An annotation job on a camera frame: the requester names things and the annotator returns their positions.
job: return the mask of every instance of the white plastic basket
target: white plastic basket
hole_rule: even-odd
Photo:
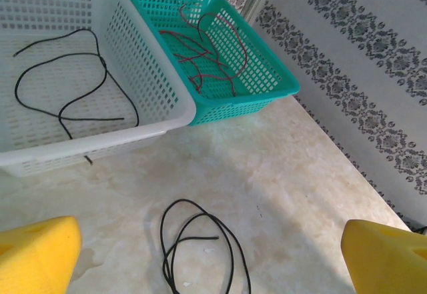
[[[28,67],[59,55],[96,53],[89,32],[24,46],[76,29],[91,29],[99,39],[111,74],[135,103],[135,111],[108,78],[94,94],[72,104],[64,117],[111,118],[123,121],[65,121],[28,110],[15,99],[17,78]],[[191,122],[195,105],[160,45],[129,0],[0,0],[0,168],[26,176],[129,151],[152,143],[170,129]],[[68,57],[29,72],[20,98],[58,114],[68,101],[88,92],[103,79],[95,56]]]

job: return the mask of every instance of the yellow object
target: yellow object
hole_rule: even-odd
[[[427,293],[427,237],[351,220],[341,250],[358,294]]]
[[[0,293],[65,293],[80,249],[74,217],[0,232]]]

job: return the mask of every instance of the plastic basket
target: plastic basket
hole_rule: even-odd
[[[299,91],[300,86],[294,76],[226,0],[131,1],[152,28],[159,43],[165,48],[167,56],[194,98],[197,112],[191,125],[255,113],[275,99],[293,95]],[[185,5],[184,15],[193,24],[197,24],[203,14],[214,13],[227,19],[238,30],[248,52],[249,61],[244,72],[234,79],[236,96],[229,81],[217,79],[206,81],[201,92],[198,93],[188,79],[197,75],[195,67],[189,61],[178,63],[173,56],[174,53],[179,53],[191,57],[194,56],[194,52],[174,37],[162,36],[158,33],[161,30],[167,30],[185,34],[195,40],[199,38],[197,29],[190,27],[181,18],[179,9],[182,5]],[[229,75],[235,75],[244,62],[244,52],[236,34],[222,21],[210,16],[202,20],[200,27],[212,39],[220,53],[220,61],[230,67]],[[201,73],[224,76],[215,62],[199,60],[197,64]]]
[[[63,116],[124,120],[65,121],[73,140],[57,118],[16,101],[14,86],[26,68],[66,53],[96,53],[96,48],[93,36],[83,31],[13,54],[81,28],[96,33],[108,69],[137,107],[138,127],[133,107],[110,78]],[[0,70],[0,169],[16,176],[83,162],[84,155],[96,159],[143,147],[195,115],[191,95],[130,0],[0,0]],[[58,114],[103,74],[97,57],[68,57],[32,70],[19,92],[27,104]]]

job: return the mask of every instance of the coiled black cable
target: coiled black cable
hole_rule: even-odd
[[[78,33],[78,32],[81,32],[81,31],[87,31],[87,32],[90,32],[90,33],[93,35],[93,37],[95,38],[95,43],[96,43],[96,50],[97,50],[97,53],[86,53],[86,52],[82,52],[82,53],[69,53],[69,54],[64,54],[64,55],[58,56],[58,57],[56,57],[56,58],[54,58],[54,59],[50,59],[50,60],[48,60],[48,61],[44,61],[44,62],[41,62],[41,63],[35,64],[35,65],[33,65],[33,66],[29,67],[29,68],[28,68],[28,69],[26,69],[24,72],[22,72],[22,74],[19,76],[19,78],[18,78],[18,80],[17,80],[17,82],[16,82],[16,84],[15,84],[15,98],[16,98],[16,100],[18,101],[18,103],[19,103],[20,105],[24,106],[24,107],[25,107],[25,108],[27,108],[27,109],[30,109],[30,110],[33,110],[33,111],[38,111],[38,112],[40,112],[40,113],[44,113],[44,114],[46,114],[46,115],[50,115],[50,116],[53,116],[53,117],[57,117],[57,118],[58,118],[58,120],[59,120],[59,123],[60,123],[60,124],[61,124],[61,126],[62,126],[62,128],[64,128],[64,131],[65,131],[65,132],[66,132],[66,134],[68,135],[68,138],[69,138],[69,139],[73,139],[73,136],[70,134],[70,132],[69,132],[68,128],[67,128],[67,127],[65,126],[65,124],[63,123],[63,120],[67,120],[67,121],[119,121],[119,120],[123,120],[123,119],[124,119],[123,117],[106,118],[106,119],[102,119],[102,118],[100,118],[100,119],[98,119],[98,118],[74,118],[74,117],[63,117],[63,116],[62,116],[62,113],[64,112],[64,110],[65,110],[68,106],[70,106],[70,105],[71,105],[71,104],[73,104],[74,102],[77,102],[77,101],[79,101],[80,99],[83,99],[84,97],[87,97],[87,96],[91,95],[92,93],[94,93],[95,91],[97,91],[97,90],[98,90],[98,89],[99,89],[99,88],[100,88],[100,87],[105,83],[105,81],[107,80],[107,76],[110,76],[110,77],[111,77],[111,79],[113,80],[113,82],[114,82],[114,83],[116,84],[116,86],[119,88],[119,90],[120,90],[120,91],[125,95],[126,99],[131,103],[131,105],[132,105],[132,107],[133,107],[133,110],[135,111],[135,114],[136,114],[136,124],[135,124],[135,126],[137,127],[137,126],[139,125],[139,113],[138,113],[138,110],[137,110],[137,108],[136,108],[135,104],[133,103],[133,101],[130,99],[130,97],[126,94],[126,92],[122,89],[122,87],[120,86],[120,84],[115,80],[115,78],[113,77],[113,75],[109,72],[109,70],[108,70],[108,68],[107,68],[107,63],[105,62],[104,58],[101,56],[101,53],[100,53],[100,51],[99,51],[99,41],[98,41],[98,38],[97,38],[96,34],[95,34],[92,30],[90,30],[90,29],[77,29],[77,30],[75,30],[75,31],[72,31],[72,32],[70,32],[70,33],[66,34],[66,35],[62,35],[62,36],[59,36],[59,37],[53,37],[53,38],[49,38],[49,39],[42,39],[42,40],[40,40],[40,41],[33,42],[33,43],[31,43],[31,44],[29,44],[29,45],[25,46],[24,48],[20,49],[18,52],[16,52],[16,53],[13,55],[13,57],[18,56],[20,53],[22,53],[22,52],[26,51],[27,49],[29,49],[30,47],[32,47],[32,46],[34,46],[34,45],[36,45],[36,44],[40,44],[40,43],[44,43],[44,42],[48,42],[48,41],[56,41],[56,40],[59,40],[59,39],[63,39],[63,38],[69,37],[69,36],[71,36],[71,35],[73,35],[73,34],[76,34],[76,33]],[[100,84],[98,84],[95,88],[93,88],[92,90],[90,90],[90,91],[89,91],[89,92],[87,92],[86,94],[81,95],[81,96],[79,96],[78,98],[73,99],[73,100],[71,100],[70,102],[66,103],[66,104],[61,108],[61,110],[59,111],[58,115],[56,115],[56,114],[54,114],[54,113],[51,113],[51,112],[48,112],[48,111],[45,111],[45,110],[43,110],[43,109],[38,109],[38,108],[36,108],[36,107],[29,106],[28,104],[25,104],[24,102],[22,102],[22,100],[19,98],[19,92],[18,92],[18,90],[19,90],[19,85],[21,84],[22,78],[23,78],[23,77],[24,77],[28,72],[30,72],[32,69],[35,69],[36,67],[40,67],[40,66],[42,66],[42,65],[45,65],[45,64],[48,64],[48,63],[52,63],[52,62],[54,62],[54,61],[57,61],[57,60],[59,60],[59,59],[63,59],[63,58],[65,58],[65,57],[76,56],[76,55],[93,55],[93,56],[96,56],[96,57],[98,57],[98,58],[99,58],[99,61],[101,62],[102,66],[103,66],[103,68],[104,68],[104,70],[105,70],[105,73],[104,73],[104,76],[103,76],[102,82],[101,82]],[[87,161],[88,161],[90,164],[93,164],[92,160],[91,160],[87,155],[84,155],[84,157],[87,159]]]
[[[178,203],[190,203],[192,205],[194,205],[195,207],[197,207],[201,213],[198,213],[196,215],[194,215],[193,217],[191,217],[185,224],[184,226],[181,228],[180,232],[178,233],[178,236],[175,240],[175,243],[166,251],[165,248],[165,242],[164,242],[164,238],[163,238],[163,227],[164,227],[164,223],[165,223],[165,218],[167,215],[167,212],[169,212],[169,210],[175,206]],[[160,245],[161,245],[161,250],[163,253],[163,276],[165,277],[165,280],[167,282],[167,284],[169,285],[170,289],[172,290],[173,294],[179,294],[179,291],[176,288],[175,285],[175,277],[173,274],[173,264],[175,262],[175,254],[177,251],[177,246],[179,243],[183,242],[183,241],[189,241],[189,240],[216,240],[219,239],[218,236],[213,236],[213,237],[185,237],[185,238],[181,238],[183,232],[185,231],[185,229],[187,228],[187,226],[194,220],[196,220],[199,217],[209,217],[220,229],[222,235],[224,236],[224,238],[226,239],[227,245],[228,245],[228,249],[230,250],[230,263],[231,263],[231,269],[230,269],[230,276],[228,278],[228,284],[226,287],[226,294],[228,294],[230,292],[230,289],[232,287],[232,283],[233,283],[233,276],[234,276],[234,254],[233,254],[233,247],[232,244],[230,243],[230,240],[228,238],[228,234],[230,234],[233,238],[233,240],[236,242],[236,245],[238,246],[240,255],[242,257],[242,263],[243,263],[243,267],[245,270],[245,274],[246,274],[246,280],[248,282],[248,294],[252,293],[252,288],[251,288],[251,281],[250,281],[250,276],[249,276],[249,271],[248,271],[248,266],[246,265],[246,260],[245,260],[245,255],[243,253],[243,249],[242,246],[240,245],[237,237],[233,234],[233,232],[230,231],[230,229],[220,220],[218,219],[215,215],[209,214],[207,211],[205,211],[200,205],[198,205],[197,203],[190,201],[189,199],[178,199],[177,201],[174,201],[171,205],[169,205],[167,207],[167,209],[165,210],[162,218],[161,218],[161,222],[160,222]],[[171,263],[169,264],[169,260],[168,257],[170,255],[170,253],[172,253],[172,258],[171,258]]]

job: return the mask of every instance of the black cord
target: black cord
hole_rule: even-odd
[[[164,243],[164,238],[163,238],[163,226],[164,226],[164,222],[165,222],[165,218],[167,215],[167,212],[173,207],[175,206],[177,203],[181,203],[181,202],[186,202],[186,203],[190,203],[194,206],[196,206],[201,213],[198,213],[196,215],[194,215],[192,218],[190,218],[185,225],[181,228],[181,231],[178,233],[178,236],[175,240],[175,243],[171,246],[171,248],[169,250],[166,251],[165,249],[165,243]],[[251,294],[252,292],[252,288],[251,288],[251,282],[250,282],[250,276],[249,276],[249,271],[248,271],[248,266],[246,265],[246,260],[245,260],[245,256],[244,256],[244,252],[242,249],[242,246],[240,245],[237,237],[233,234],[233,232],[230,231],[230,229],[224,224],[222,223],[222,221],[220,219],[218,219],[216,216],[209,214],[207,211],[205,211],[200,205],[198,205],[197,203],[190,201],[189,199],[178,199],[177,201],[174,201],[171,205],[169,205],[167,207],[167,209],[165,210],[165,213],[163,214],[162,218],[161,218],[161,222],[160,222],[160,245],[161,245],[161,250],[163,252],[163,276],[165,277],[165,280],[167,282],[167,284],[169,285],[169,287],[172,290],[173,294],[179,294],[179,291],[176,288],[175,285],[175,277],[173,274],[173,264],[175,263],[175,254],[177,251],[177,246],[179,243],[181,243],[182,241],[188,241],[188,240],[204,240],[204,239],[218,239],[218,236],[214,236],[214,237],[185,237],[185,238],[181,238],[183,232],[185,231],[185,229],[187,228],[187,226],[194,220],[196,220],[199,217],[209,217],[220,229],[222,235],[224,236],[224,238],[226,239],[227,245],[228,245],[228,249],[230,250],[230,263],[231,263],[231,269],[230,269],[230,276],[228,279],[228,284],[227,284],[227,288],[226,288],[226,294],[228,294],[230,292],[232,283],[233,283],[233,276],[234,276],[234,255],[233,255],[233,247],[232,244],[230,243],[230,240],[227,236],[227,233],[230,234],[233,238],[233,240],[236,242],[236,245],[238,246],[240,255],[242,257],[242,263],[243,263],[243,267],[245,270],[245,274],[246,274],[246,279],[248,282],[248,294]],[[168,261],[168,257],[169,254],[172,252],[172,259],[171,259],[171,263],[169,265],[169,261]]]
[[[64,128],[64,131],[68,135],[69,139],[73,139],[72,135],[68,131],[68,128],[63,123],[63,120],[68,120],[68,121],[119,121],[119,120],[123,120],[124,119],[123,117],[116,117],[116,118],[109,118],[109,119],[94,119],[94,118],[82,118],[82,119],[78,119],[78,118],[63,117],[62,116],[62,113],[64,112],[64,110],[68,106],[70,106],[70,104],[72,104],[72,103],[74,103],[74,102],[76,102],[76,101],[78,101],[78,100],[80,100],[80,99],[82,99],[84,97],[87,97],[87,96],[91,95],[92,93],[94,93],[95,91],[97,91],[105,83],[105,81],[107,79],[107,75],[109,75],[111,77],[111,79],[113,80],[113,82],[116,84],[116,86],[119,88],[119,90],[125,95],[126,99],[131,103],[131,105],[132,105],[132,107],[133,107],[133,109],[135,111],[135,114],[136,114],[136,119],[137,120],[136,120],[136,125],[135,126],[137,127],[139,125],[139,113],[138,113],[138,110],[137,110],[135,104],[133,103],[133,101],[130,99],[130,97],[126,94],[126,92],[122,89],[122,87],[119,85],[119,83],[115,80],[115,78],[113,77],[113,75],[108,71],[108,69],[107,69],[107,63],[105,62],[104,58],[101,56],[101,53],[99,51],[99,41],[98,41],[98,38],[97,38],[96,34],[92,30],[89,30],[89,29],[77,29],[75,31],[72,31],[72,32],[70,32],[70,33],[68,33],[66,35],[60,36],[60,37],[53,37],[53,38],[50,38],[50,39],[42,39],[40,41],[33,42],[33,43],[27,45],[26,47],[20,49],[18,52],[16,52],[13,55],[13,57],[18,56],[20,53],[24,52],[25,50],[29,49],[30,47],[32,47],[32,46],[34,46],[36,44],[40,44],[40,43],[48,42],[48,41],[56,41],[58,39],[63,39],[65,37],[68,37],[68,36],[71,36],[73,34],[76,34],[76,33],[80,32],[80,31],[88,31],[88,32],[90,32],[95,37],[97,53],[95,54],[95,53],[84,53],[83,52],[83,53],[65,54],[65,55],[58,56],[58,57],[56,57],[54,59],[50,59],[48,61],[45,61],[45,62],[42,62],[42,63],[38,63],[38,64],[36,64],[36,65],[34,65],[34,66],[26,69],[19,76],[19,78],[18,78],[18,80],[17,80],[17,82],[15,84],[15,98],[16,98],[16,100],[18,101],[19,104],[21,104],[22,106],[26,107],[27,109],[30,109],[30,110],[33,110],[33,111],[38,111],[38,112],[41,112],[41,113],[44,113],[44,114],[47,114],[47,115],[50,115],[50,116],[53,116],[53,117],[57,117],[58,120],[59,120],[59,123],[61,124],[62,128]],[[58,115],[50,113],[48,111],[44,111],[42,109],[37,109],[35,107],[31,107],[29,105],[24,104],[24,102],[22,102],[20,100],[19,95],[18,95],[18,88],[19,88],[19,84],[21,83],[21,80],[25,76],[25,74],[27,74],[30,70],[32,70],[32,69],[34,69],[36,67],[40,67],[40,66],[42,66],[44,64],[48,64],[48,63],[54,62],[54,61],[56,61],[58,59],[62,59],[64,57],[70,57],[70,56],[75,56],[75,55],[94,55],[94,56],[97,56],[99,58],[102,66],[103,66],[103,68],[105,70],[105,73],[104,73],[104,77],[103,77],[102,82],[98,86],[96,86],[94,89],[92,89],[91,91],[87,92],[86,94],[84,94],[84,95],[82,95],[82,96],[80,96],[80,97],[78,97],[76,99],[73,99],[72,101],[70,101],[67,104],[65,104],[61,108],[61,110],[59,111]],[[91,165],[93,164],[93,161],[87,155],[84,155],[84,157],[85,157],[85,159]]]

